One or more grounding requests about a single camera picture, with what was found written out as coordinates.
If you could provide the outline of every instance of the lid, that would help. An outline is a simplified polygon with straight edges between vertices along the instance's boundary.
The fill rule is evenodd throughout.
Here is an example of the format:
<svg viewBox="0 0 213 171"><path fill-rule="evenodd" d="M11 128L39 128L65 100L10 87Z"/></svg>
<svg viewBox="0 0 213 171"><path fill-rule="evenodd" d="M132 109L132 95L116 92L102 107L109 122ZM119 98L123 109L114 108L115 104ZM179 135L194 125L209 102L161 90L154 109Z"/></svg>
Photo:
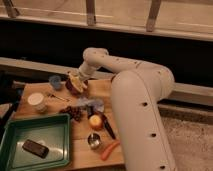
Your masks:
<svg viewBox="0 0 213 171"><path fill-rule="evenodd" d="M30 105L38 105L44 100L44 95L42 93L33 93L28 97L28 103Z"/></svg>

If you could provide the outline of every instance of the metal bowl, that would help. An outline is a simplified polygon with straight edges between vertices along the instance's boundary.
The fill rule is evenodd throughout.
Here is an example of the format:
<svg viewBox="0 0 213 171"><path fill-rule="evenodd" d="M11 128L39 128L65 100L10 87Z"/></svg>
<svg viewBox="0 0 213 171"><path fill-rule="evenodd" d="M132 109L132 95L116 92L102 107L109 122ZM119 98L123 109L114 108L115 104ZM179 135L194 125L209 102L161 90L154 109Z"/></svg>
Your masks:
<svg viewBox="0 0 213 171"><path fill-rule="evenodd" d="M101 138L98 134L92 133L87 138L88 144L92 150L97 149L101 145Z"/></svg>

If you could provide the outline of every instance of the floor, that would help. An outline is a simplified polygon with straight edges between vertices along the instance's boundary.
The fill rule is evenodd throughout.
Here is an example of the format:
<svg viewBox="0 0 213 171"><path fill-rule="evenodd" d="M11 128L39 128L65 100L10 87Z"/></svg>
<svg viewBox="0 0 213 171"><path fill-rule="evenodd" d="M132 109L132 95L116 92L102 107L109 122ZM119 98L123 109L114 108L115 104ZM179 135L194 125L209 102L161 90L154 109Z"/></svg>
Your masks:
<svg viewBox="0 0 213 171"><path fill-rule="evenodd" d="M85 0L13 0L22 16L86 22ZM145 27L151 0L95 0L98 23ZM156 28L213 33L213 1L162 1ZM0 1L0 14L5 13Z"/></svg>

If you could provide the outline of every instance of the knife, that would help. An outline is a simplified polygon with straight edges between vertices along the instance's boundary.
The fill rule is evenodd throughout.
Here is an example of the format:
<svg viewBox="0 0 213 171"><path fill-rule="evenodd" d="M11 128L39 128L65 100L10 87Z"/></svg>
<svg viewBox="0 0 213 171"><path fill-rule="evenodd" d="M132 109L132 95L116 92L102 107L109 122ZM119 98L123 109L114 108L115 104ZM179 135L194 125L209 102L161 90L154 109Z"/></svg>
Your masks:
<svg viewBox="0 0 213 171"><path fill-rule="evenodd" d="M103 125L106 128L107 132L109 133L109 135L112 137L112 139L116 139L115 134L112 130L112 127L110 126L107 117L101 113L101 118L103 120Z"/></svg>

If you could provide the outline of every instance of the wooden table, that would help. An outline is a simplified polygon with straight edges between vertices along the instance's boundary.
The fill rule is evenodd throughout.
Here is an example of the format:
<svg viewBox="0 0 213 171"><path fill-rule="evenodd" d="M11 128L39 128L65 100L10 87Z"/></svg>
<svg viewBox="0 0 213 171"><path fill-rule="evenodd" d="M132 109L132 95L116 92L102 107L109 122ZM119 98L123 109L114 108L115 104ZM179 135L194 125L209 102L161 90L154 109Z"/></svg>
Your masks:
<svg viewBox="0 0 213 171"><path fill-rule="evenodd" d="M118 137L109 99L110 85L109 80L90 80L88 83L88 97L97 97L104 101L105 114L108 117L109 123L111 124L116 136ZM68 98L70 101L64 102L55 98L45 97L45 103L48 106L48 109L45 114L39 114L27 103L28 96L34 92L41 92L44 94L45 92L50 92L60 97ZM70 94L70 92L65 88L64 84L61 91L54 91L49 83L27 84L25 86L20 105L17 109L17 113L13 116L13 119L56 114L60 109L66 108L68 105L74 106L76 104L76 100L77 98ZM103 150L102 148L100 148L98 151L92 151L90 149L87 143L87 137L90 133L94 132L94 130L90 128L85 112L83 113L83 119L80 123L71 121L71 127L71 162L67 166L57 168L56 170L76 170L101 166L121 165L124 163L120 146L113 151L106 161L102 161L100 159L100 152ZM113 141L104 129L98 131L98 134L101 136L103 141L103 148Z"/></svg>

